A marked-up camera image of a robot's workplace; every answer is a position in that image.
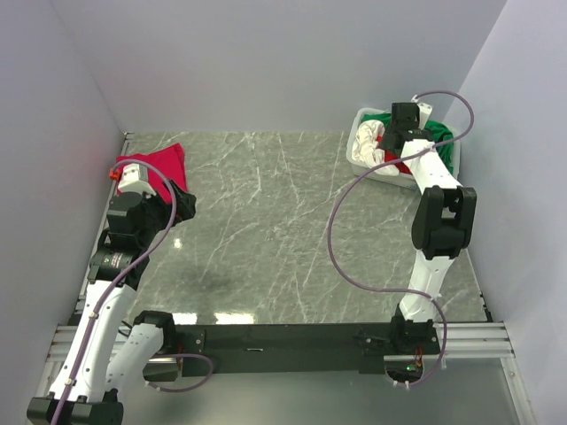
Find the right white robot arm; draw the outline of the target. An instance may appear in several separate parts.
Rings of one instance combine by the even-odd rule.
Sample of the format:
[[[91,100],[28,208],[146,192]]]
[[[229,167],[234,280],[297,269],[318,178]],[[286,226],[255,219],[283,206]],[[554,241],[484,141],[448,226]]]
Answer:
[[[416,259],[388,334],[396,352],[408,353],[436,337],[434,302],[448,269],[470,243],[477,193],[448,171],[415,102],[392,104],[380,148],[404,159],[421,193],[411,228]]]

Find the red t-shirt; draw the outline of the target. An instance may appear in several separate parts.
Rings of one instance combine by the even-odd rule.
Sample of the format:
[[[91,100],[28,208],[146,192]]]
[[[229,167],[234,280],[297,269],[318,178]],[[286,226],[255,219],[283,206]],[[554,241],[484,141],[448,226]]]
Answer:
[[[389,162],[389,161],[393,161],[395,159],[398,159],[399,157],[395,154],[390,153],[389,151],[385,151],[384,152],[384,161],[385,162]],[[403,162],[399,162],[394,164],[394,166],[398,169],[400,174],[406,174],[406,175],[411,175],[411,171],[409,170],[409,168],[403,163]]]

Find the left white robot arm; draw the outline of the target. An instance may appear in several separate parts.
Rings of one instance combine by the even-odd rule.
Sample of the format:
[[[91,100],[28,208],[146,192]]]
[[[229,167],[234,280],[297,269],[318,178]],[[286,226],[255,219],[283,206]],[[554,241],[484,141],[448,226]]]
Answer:
[[[194,217],[196,198],[174,181],[163,197],[146,183],[127,184],[111,198],[107,226],[89,262],[82,316],[66,359],[44,397],[32,398],[33,424],[119,424],[124,390],[153,355],[177,346],[172,314],[143,312],[120,349],[122,320],[136,299],[150,254],[176,224]]]

